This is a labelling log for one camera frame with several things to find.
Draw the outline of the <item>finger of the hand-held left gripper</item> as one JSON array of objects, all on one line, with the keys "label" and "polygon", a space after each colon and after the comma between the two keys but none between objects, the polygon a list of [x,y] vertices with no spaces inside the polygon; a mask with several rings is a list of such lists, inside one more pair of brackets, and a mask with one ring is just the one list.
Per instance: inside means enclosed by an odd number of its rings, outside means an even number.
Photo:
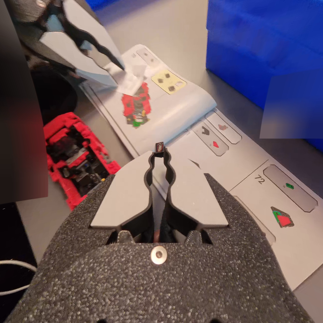
[{"label": "finger of the hand-held left gripper", "polygon": [[91,43],[101,54],[125,70],[121,54],[104,26],[74,0],[63,1],[63,12],[70,34]]},{"label": "finger of the hand-held left gripper", "polygon": [[78,76],[101,83],[108,88],[118,87],[112,76],[96,64],[92,58],[84,55],[67,34],[45,32],[40,38],[40,42],[70,63]]}]

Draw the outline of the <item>red lego car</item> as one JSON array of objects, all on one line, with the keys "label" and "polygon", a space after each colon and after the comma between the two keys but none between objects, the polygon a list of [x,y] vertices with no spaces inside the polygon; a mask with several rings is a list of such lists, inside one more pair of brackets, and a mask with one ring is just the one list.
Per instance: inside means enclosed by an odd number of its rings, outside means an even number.
[{"label": "red lego car", "polygon": [[73,112],[44,127],[47,169],[73,211],[100,183],[120,169],[95,133]]}]

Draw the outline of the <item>small white paper sheet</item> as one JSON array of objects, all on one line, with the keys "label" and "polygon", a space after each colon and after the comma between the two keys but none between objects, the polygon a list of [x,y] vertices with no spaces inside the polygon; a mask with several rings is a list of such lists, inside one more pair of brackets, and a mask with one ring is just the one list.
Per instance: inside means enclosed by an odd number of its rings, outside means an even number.
[{"label": "small white paper sheet", "polygon": [[134,96],[138,89],[142,86],[147,65],[128,65],[124,71],[119,71],[115,74],[117,83],[116,91]]}]

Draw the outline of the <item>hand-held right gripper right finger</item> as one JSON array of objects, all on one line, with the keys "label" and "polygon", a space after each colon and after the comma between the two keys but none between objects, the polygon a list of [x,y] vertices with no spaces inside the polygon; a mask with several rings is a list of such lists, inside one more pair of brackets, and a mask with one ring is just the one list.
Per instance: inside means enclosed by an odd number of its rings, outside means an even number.
[{"label": "hand-held right gripper right finger", "polygon": [[215,194],[200,166],[171,148],[164,151],[165,179],[168,182],[160,231],[190,231],[228,226]]}]

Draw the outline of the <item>blue plastic bin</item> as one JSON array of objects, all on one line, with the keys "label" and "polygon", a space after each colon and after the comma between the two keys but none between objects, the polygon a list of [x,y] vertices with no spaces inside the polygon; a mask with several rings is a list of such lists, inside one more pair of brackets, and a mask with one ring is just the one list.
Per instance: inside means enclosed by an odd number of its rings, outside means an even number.
[{"label": "blue plastic bin", "polygon": [[102,10],[114,3],[119,2],[119,0],[88,0],[87,3],[92,8],[93,11]]},{"label": "blue plastic bin", "polygon": [[323,2],[209,1],[206,67],[261,107],[260,138],[322,152]]}]

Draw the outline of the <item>lego instruction booklet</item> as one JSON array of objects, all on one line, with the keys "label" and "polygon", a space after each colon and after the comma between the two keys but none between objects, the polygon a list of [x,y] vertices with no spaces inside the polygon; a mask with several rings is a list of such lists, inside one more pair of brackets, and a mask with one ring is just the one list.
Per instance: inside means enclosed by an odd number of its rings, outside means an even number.
[{"label": "lego instruction booklet", "polygon": [[[217,108],[201,87],[185,80],[147,47],[125,52],[128,65],[147,65],[134,96],[94,81],[80,87],[136,159],[164,142],[196,162],[238,201],[266,235],[291,289],[322,266],[322,198],[265,152]],[[164,159],[152,182],[166,200]]]}]

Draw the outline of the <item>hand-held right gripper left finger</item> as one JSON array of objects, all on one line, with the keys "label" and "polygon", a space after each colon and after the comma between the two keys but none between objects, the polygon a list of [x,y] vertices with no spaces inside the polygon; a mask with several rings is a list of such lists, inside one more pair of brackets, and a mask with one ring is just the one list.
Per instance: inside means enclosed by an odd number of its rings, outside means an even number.
[{"label": "hand-held right gripper left finger", "polygon": [[152,170],[155,153],[147,151],[122,167],[91,222],[92,228],[129,231],[138,236],[154,229]]}]

